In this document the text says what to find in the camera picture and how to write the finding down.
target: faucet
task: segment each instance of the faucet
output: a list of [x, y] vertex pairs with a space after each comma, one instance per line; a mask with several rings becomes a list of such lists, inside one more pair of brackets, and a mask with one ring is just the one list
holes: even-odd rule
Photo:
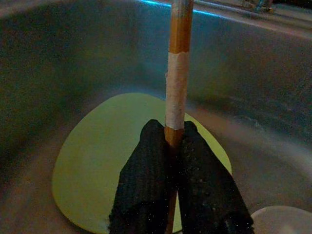
[[272, 12], [273, 0], [243, 0], [242, 5], [253, 9], [255, 12]]

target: white object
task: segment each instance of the white object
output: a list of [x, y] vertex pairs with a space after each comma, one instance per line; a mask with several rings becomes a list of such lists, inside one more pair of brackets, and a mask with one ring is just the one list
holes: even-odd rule
[[295, 207], [265, 207], [252, 218], [255, 234], [312, 234], [312, 213]]

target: sink basin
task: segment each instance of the sink basin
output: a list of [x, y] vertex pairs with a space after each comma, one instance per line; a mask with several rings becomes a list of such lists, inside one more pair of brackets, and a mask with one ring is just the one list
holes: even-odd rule
[[[88, 233], [53, 201], [59, 150], [110, 97], [165, 98], [169, 19], [162, 0], [0, 3], [0, 233]], [[312, 212], [312, 24], [205, 1], [193, 19], [188, 113], [251, 213]]]

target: green oval object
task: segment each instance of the green oval object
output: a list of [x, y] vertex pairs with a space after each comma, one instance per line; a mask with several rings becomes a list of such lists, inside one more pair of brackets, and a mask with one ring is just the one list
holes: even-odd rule
[[[119, 172], [150, 119], [164, 124], [165, 102], [147, 94], [121, 94], [108, 99], [84, 117], [71, 131], [57, 158], [52, 178], [55, 202], [77, 226], [108, 234], [109, 214]], [[228, 169], [229, 158], [217, 140], [194, 118], [210, 148]], [[182, 229], [176, 204], [174, 231]]]

